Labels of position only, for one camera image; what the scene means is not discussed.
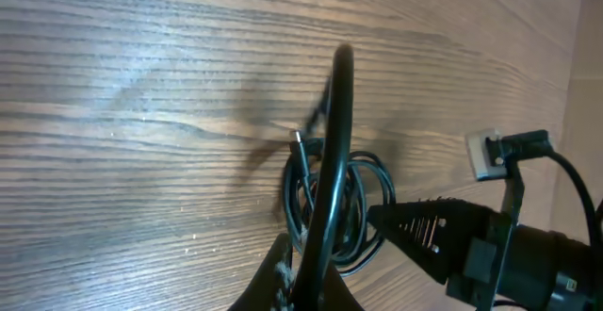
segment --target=wood grain surface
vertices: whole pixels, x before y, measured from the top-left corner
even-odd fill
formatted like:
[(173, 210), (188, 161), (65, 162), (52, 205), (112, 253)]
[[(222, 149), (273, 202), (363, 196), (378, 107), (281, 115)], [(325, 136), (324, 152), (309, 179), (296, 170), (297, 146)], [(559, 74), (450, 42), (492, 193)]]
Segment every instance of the wood grain surface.
[[(287, 130), (355, 48), (352, 149), (399, 200), (476, 184), (464, 134), (561, 134), (579, 0), (0, 0), (0, 309), (213, 310), (275, 236)], [(548, 227), (554, 167), (524, 166)], [(385, 246), (368, 310), (466, 310)]]

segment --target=wooden table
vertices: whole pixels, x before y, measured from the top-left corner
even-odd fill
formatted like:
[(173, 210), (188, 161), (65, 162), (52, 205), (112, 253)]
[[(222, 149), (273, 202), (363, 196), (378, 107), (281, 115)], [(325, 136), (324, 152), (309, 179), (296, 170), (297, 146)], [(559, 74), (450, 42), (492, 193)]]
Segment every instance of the wooden table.
[[(579, 0), (1, 0), (0, 309), (224, 309), (275, 236), (287, 130), (355, 47), (352, 148), (400, 201), (474, 183), (464, 134), (559, 138)], [(524, 166), (547, 227), (555, 168)], [(368, 310), (466, 310), (390, 245)]]

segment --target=black pointed object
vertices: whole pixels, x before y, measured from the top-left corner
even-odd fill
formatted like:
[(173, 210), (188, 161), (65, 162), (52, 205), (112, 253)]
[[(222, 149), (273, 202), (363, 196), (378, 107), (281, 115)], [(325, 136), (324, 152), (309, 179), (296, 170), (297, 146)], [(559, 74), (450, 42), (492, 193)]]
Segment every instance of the black pointed object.
[(492, 209), (457, 199), (374, 205), (367, 219), (433, 280), (463, 272), (471, 238), (483, 238)]

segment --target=black curved rod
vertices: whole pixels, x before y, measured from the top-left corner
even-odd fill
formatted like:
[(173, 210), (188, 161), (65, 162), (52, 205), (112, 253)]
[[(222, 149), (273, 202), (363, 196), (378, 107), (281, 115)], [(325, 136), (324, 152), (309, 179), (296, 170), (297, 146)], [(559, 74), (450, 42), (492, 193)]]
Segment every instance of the black curved rod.
[(300, 269), (291, 291), (295, 309), (318, 309), (334, 245), (337, 212), (345, 187), (353, 106), (353, 51), (344, 44), (334, 54), (326, 138), (315, 209)]

